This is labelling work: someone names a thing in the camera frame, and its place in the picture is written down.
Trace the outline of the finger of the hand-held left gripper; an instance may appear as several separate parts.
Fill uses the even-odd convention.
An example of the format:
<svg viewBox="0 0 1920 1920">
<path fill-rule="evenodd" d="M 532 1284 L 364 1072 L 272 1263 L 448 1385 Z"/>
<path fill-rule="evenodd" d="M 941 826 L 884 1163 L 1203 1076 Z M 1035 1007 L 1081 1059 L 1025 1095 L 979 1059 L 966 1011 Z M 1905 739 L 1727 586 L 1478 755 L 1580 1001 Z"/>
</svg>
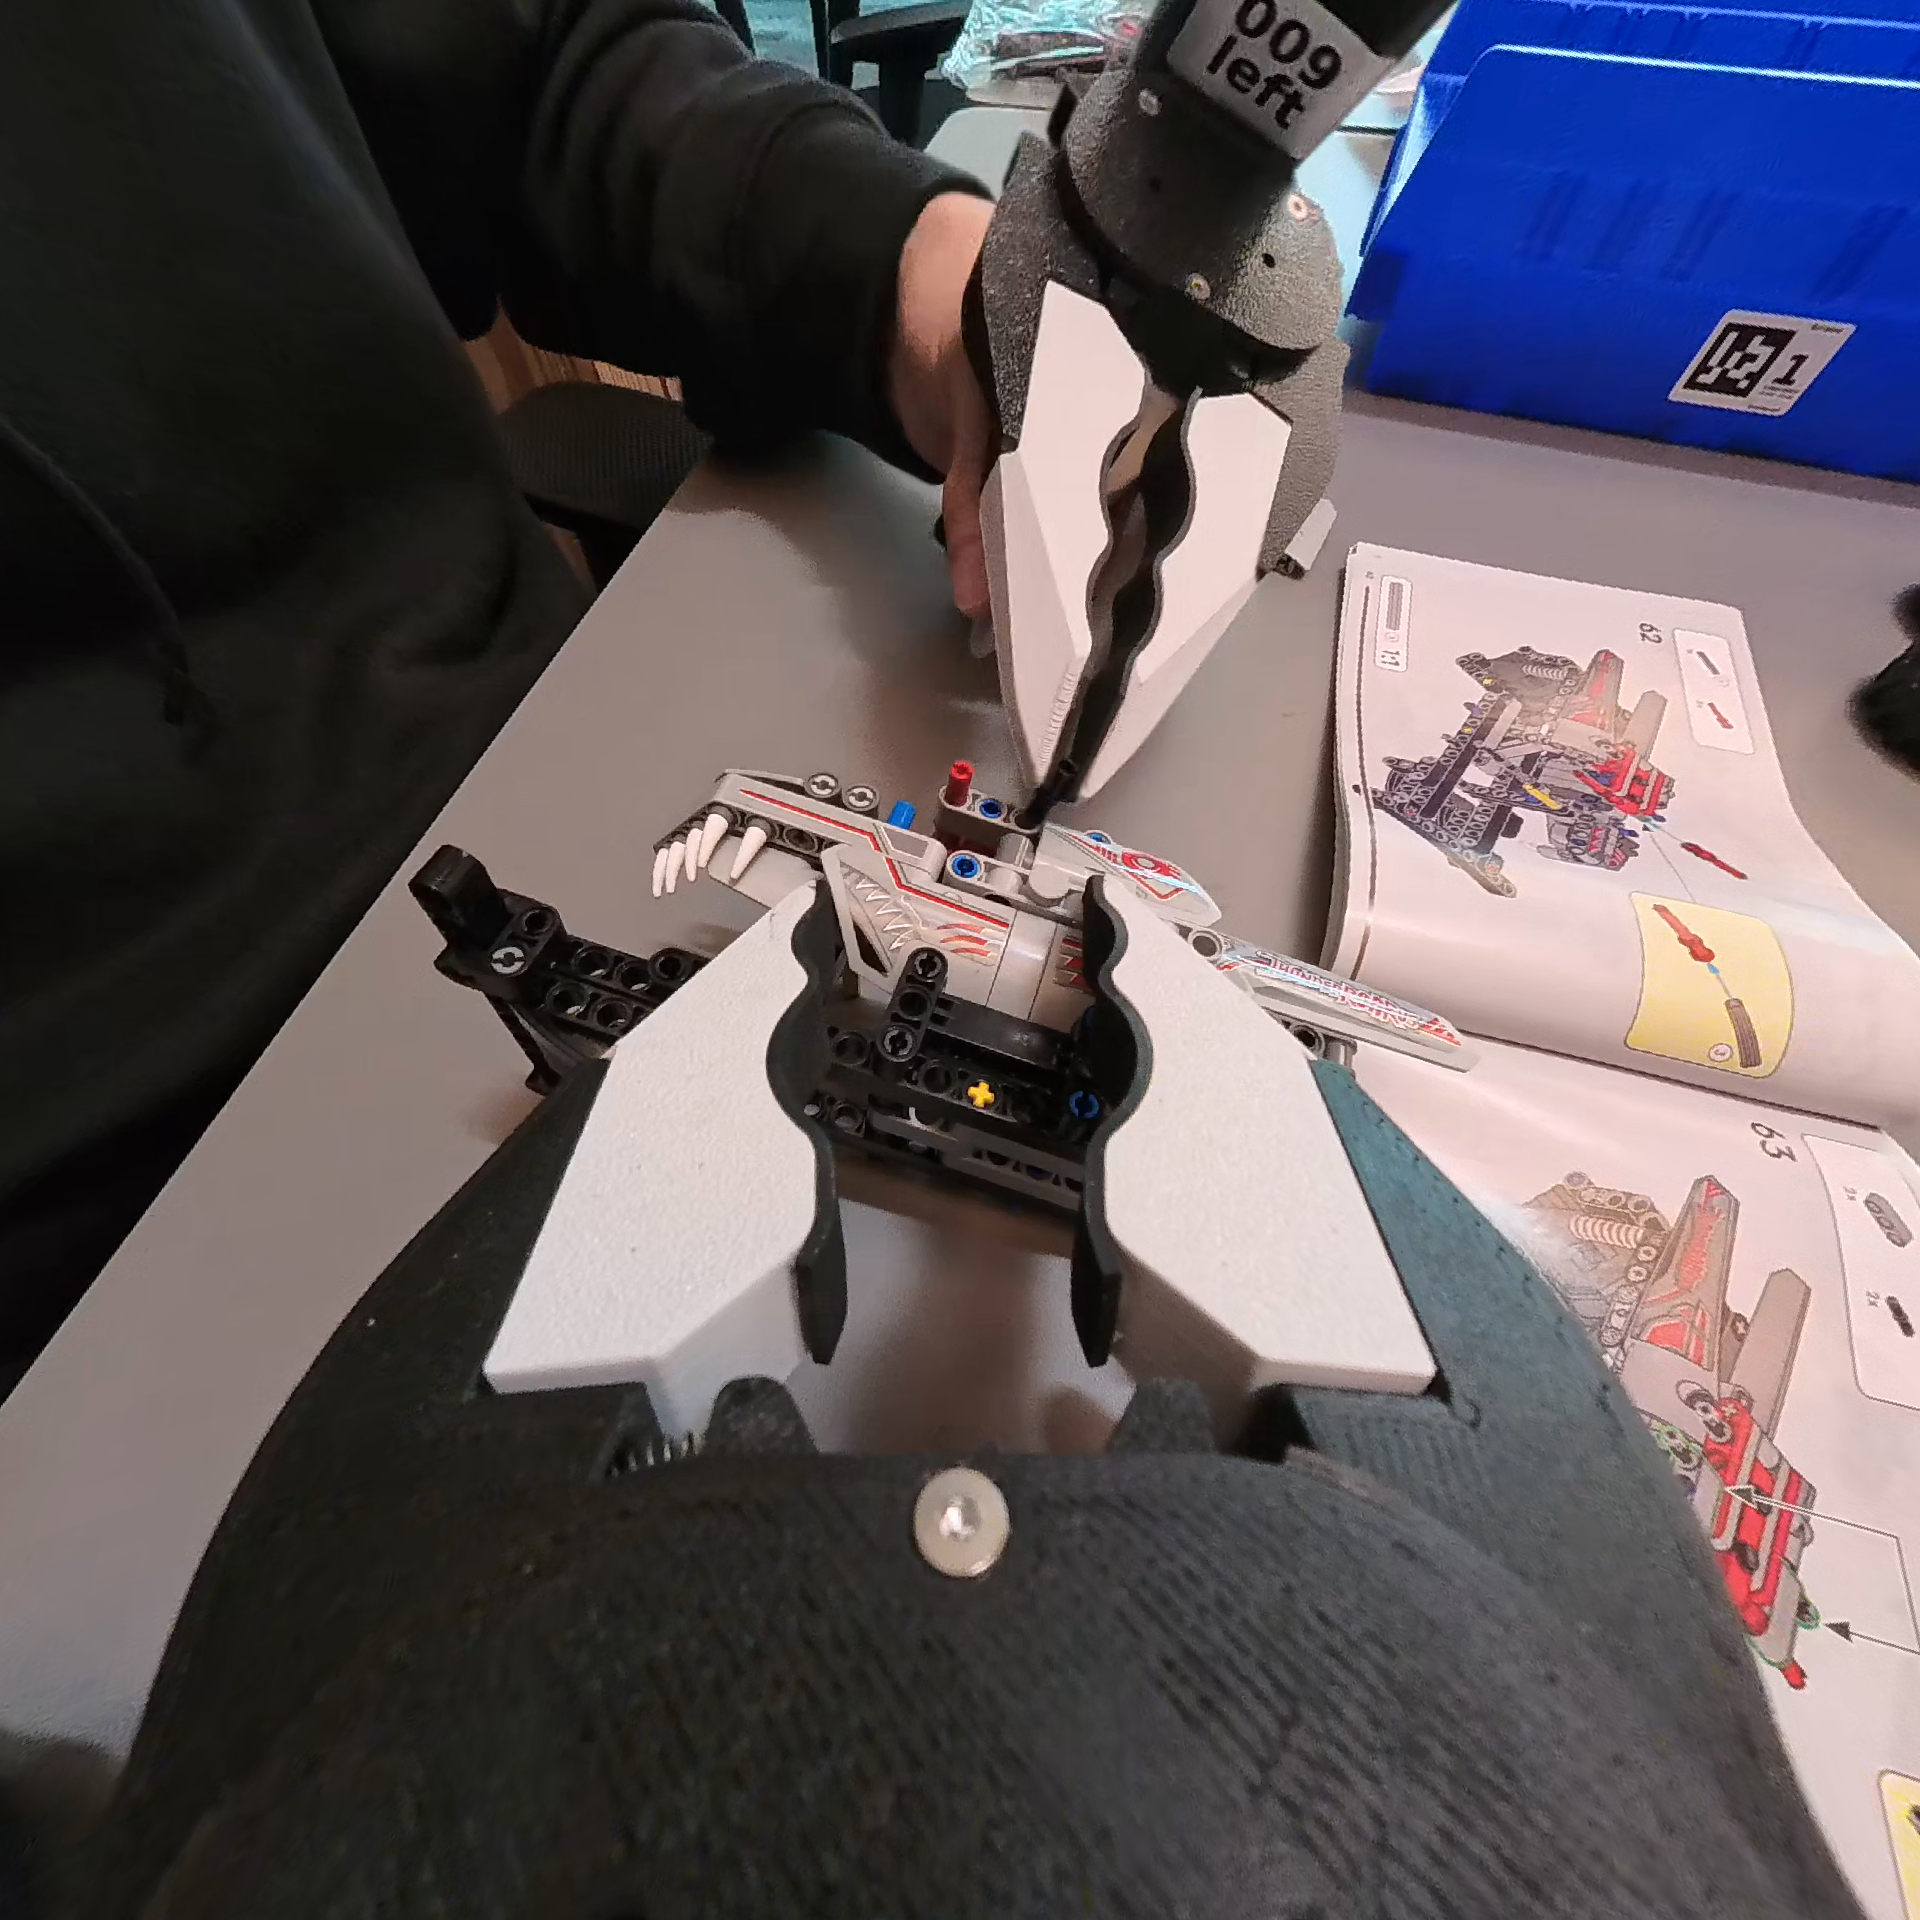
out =
<svg viewBox="0 0 1920 1920">
<path fill-rule="evenodd" d="M 1102 474 L 1136 427 L 1144 369 L 1108 306 L 1047 281 L 1024 414 L 981 499 L 998 692 L 1030 795 L 1064 755 L 1112 552 Z"/>
<path fill-rule="evenodd" d="M 1094 577 L 1055 802 L 1089 801 L 1137 755 L 1257 587 L 1287 446 L 1289 423 L 1251 394 L 1189 401 L 1157 427 Z"/>
</svg>

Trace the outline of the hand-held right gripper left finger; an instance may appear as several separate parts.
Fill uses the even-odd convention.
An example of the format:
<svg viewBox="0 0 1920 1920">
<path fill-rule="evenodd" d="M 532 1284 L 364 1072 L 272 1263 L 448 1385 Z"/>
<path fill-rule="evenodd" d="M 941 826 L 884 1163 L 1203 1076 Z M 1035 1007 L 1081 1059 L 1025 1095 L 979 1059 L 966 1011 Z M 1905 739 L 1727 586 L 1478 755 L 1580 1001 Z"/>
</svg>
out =
<svg viewBox="0 0 1920 1920">
<path fill-rule="evenodd" d="M 804 1108 L 833 931 L 804 883 L 613 1048 L 486 1353 L 499 1398 L 640 1385 L 667 1434 L 703 1434 L 732 1380 L 832 1356 L 846 1244 Z"/>
</svg>

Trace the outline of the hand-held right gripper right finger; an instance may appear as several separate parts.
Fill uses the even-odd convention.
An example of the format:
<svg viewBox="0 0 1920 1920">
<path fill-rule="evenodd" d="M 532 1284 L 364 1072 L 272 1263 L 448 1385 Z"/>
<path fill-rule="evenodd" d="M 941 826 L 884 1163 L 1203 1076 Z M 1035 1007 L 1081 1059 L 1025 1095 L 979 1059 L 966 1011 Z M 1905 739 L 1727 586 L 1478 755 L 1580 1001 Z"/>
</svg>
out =
<svg viewBox="0 0 1920 1920">
<path fill-rule="evenodd" d="M 1085 900 L 1088 1362 L 1196 1383 L 1222 1440 L 1273 1385 L 1422 1398 L 1438 1367 L 1310 1052 L 1136 896 Z"/>
</svg>

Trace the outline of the grey red toy brick model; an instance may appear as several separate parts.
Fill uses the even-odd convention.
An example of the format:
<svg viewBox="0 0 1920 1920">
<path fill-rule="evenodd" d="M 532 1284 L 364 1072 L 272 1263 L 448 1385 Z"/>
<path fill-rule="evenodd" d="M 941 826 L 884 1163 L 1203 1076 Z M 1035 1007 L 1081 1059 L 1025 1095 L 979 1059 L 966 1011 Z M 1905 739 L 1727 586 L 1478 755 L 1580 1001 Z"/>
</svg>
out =
<svg viewBox="0 0 1920 1920">
<path fill-rule="evenodd" d="M 1216 900 L 1179 864 L 1089 828 L 1022 832 L 1014 816 L 965 760 L 926 828 L 913 808 L 833 774 L 727 769 L 656 842 L 653 899 L 710 879 L 773 910 L 808 880 L 824 887 L 836 971 L 804 1113 L 832 1144 L 1076 1207 L 1100 1119 L 1085 1057 L 1092 880 L 1136 896 L 1317 1059 L 1349 1065 L 1371 1048 L 1473 1065 L 1441 1016 L 1220 934 Z M 406 886 L 438 934 L 438 971 L 486 1000 L 537 1094 L 557 1094 L 705 968 L 686 948 L 587 939 L 455 847 Z"/>
</svg>

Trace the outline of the person's left forearm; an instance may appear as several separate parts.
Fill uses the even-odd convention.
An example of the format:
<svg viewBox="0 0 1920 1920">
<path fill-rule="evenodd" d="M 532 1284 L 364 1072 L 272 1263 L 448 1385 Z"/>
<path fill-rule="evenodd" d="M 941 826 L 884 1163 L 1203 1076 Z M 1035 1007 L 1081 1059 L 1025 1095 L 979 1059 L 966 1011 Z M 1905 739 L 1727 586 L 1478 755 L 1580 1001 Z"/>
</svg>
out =
<svg viewBox="0 0 1920 1920">
<path fill-rule="evenodd" d="M 499 291 L 540 346 L 665 374 L 734 449 L 824 430 L 934 475 L 886 392 L 902 243 L 979 180 L 700 4 L 515 4 Z"/>
</svg>

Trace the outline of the grey desk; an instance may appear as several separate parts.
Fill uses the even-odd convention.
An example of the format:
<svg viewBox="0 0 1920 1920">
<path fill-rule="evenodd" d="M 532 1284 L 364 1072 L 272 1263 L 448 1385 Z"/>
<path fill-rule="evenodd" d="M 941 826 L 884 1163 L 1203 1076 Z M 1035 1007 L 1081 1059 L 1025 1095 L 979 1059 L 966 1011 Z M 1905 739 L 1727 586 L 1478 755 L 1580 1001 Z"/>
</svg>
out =
<svg viewBox="0 0 1920 1920">
<path fill-rule="evenodd" d="M 1350 395 L 1335 539 L 1265 580 L 1092 826 L 1173 858 L 1228 926 L 1315 958 L 1333 858 L 1328 698 L 1352 543 L 1744 614 L 1792 801 L 1916 943 L 1916 783 L 1848 696 L 1901 649 L 1916 490 Z M 4 1767 L 125 1756 L 181 1601 L 263 1434 L 371 1283 L 534 1107 L 492 1011 L 435 971 L 406 880 L 457 844 L 629 952 L 713 944 L 748 906 L 653 904 L 640 856 L 728 766 L 924 802 L 1014 766 L 931 539 L 933 496 L 839 439 L 709 463 L 637 543 L 492 751 L 4 1404 Z"/>
</svg>

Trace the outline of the person's left hand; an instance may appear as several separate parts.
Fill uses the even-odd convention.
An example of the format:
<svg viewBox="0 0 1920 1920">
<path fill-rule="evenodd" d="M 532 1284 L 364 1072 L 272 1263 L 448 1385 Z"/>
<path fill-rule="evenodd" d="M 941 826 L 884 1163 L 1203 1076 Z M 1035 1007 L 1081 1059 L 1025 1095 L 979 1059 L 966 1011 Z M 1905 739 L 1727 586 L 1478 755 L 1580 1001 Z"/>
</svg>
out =
<svg viewBox="0 0 1920 1920">
<path fill-rule="evenodd" d="M 886 395 L 907 446 L 944 482 L 944 552 L 963 617 L 990 614 L 981 490 L 997 425 L 965 340 L 965 304 L 995 206 L 979 194 L 931 200 L 902 240 Z"/>
</svg>

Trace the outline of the clear plastic bag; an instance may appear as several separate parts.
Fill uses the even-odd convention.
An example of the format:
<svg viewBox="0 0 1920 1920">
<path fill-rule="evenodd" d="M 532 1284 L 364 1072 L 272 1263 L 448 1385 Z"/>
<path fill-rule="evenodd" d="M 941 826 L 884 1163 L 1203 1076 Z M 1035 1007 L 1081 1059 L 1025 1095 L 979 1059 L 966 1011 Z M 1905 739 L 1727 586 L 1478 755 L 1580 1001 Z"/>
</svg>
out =
<svg viewBox="0 0 1920 1920">
<path fill-rule="evenodd" d="M 1096 73 L 1128 54 L 1155 3 L 971 3 L 936 73 L 966 95 Z"/>
</svg>

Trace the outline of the black chair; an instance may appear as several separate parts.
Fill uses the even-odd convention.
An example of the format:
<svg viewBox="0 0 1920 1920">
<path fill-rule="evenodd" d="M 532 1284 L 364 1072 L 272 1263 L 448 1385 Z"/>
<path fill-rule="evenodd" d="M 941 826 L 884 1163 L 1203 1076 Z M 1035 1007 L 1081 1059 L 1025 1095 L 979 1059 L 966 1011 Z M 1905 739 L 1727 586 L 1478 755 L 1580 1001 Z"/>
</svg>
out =
<svg viewBox="0 0 1920 1920">
<path fill-rule="evenodd" d="M 941 78 L 968 3 L 716 3 L 758 57 L 852 91 L 889 134 L 924 146 L 966 103 Z"/>
<path fill-rule="evenodd" d="M 598 383 L 557 383 L 495 416 L 515 487 L 568 535 L 595 591 L 705 455 L 710 439 L 676 401 Z"/>
</svg>

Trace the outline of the toy building instruction booklet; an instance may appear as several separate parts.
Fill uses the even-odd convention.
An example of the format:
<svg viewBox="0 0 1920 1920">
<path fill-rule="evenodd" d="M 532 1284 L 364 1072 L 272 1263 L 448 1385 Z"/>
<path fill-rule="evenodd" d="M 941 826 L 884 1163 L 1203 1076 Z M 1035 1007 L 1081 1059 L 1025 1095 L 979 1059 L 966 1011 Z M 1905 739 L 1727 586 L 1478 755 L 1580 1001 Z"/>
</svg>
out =
<svg viewBox="0 0 1920 1920">
<path fill-rule="evenodd" d="M 1589 1330 L 1861 1906 L 1916 1915 L 1912 952 L 1737 608 L 1357 544 L 1335 769 L 1329 968 L 1477 1054 L 1359 1082 Z"/>
</svg>

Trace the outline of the blue storage bin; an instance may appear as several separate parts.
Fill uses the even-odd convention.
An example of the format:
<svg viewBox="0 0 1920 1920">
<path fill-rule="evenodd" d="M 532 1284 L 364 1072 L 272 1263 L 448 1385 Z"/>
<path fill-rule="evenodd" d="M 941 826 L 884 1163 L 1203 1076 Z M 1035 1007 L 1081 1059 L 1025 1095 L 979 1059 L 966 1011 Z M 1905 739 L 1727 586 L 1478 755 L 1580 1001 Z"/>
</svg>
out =
<svg viewBox="0 0 1920 1920">
<path fill-rule="evenodd" d="M 1496 49 L 1720 64 L 1843 81 L 1917 81 L 1916 4 L 1464 3 L 1427 62 L 1461 81 Z"/>
<path fill-rule="evenodd" d="M 1357 384 L 1912 486 L 1916 138 L 1905 81 L 1494 43 L 1388 170 Z"/>
</svg>

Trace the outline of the black fuzzy object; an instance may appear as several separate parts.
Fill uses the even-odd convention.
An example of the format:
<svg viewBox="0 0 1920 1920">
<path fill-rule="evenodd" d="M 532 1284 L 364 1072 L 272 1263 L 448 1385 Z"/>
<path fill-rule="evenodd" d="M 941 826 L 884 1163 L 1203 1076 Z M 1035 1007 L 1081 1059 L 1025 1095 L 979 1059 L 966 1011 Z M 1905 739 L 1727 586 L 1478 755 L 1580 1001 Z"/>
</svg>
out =
<svg viewBox="0 0 1920 1920">
<path fill-rule="evenodd" d="M 1903 649 L 1851 698 L 1851 715 L 1861 739 L 1888 762 L 1917 775 L 1917 667 L 1920 667 L 1920 587 L 1905 587 L 1892 604 Z"/>
</svg>

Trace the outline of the person's black clothed body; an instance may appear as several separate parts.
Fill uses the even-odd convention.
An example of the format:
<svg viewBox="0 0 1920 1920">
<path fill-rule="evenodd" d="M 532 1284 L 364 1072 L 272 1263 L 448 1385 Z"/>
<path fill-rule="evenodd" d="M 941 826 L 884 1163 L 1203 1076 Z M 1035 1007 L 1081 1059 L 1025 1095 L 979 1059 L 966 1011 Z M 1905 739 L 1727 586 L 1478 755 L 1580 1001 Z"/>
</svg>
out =
<svg viewBox="0 0 1920 1920">
<path fill-rule="evenodd" d="M 700 4 L 4 4 L 4 1388 L 580 592 L 461 336 Z"/>
</svg>

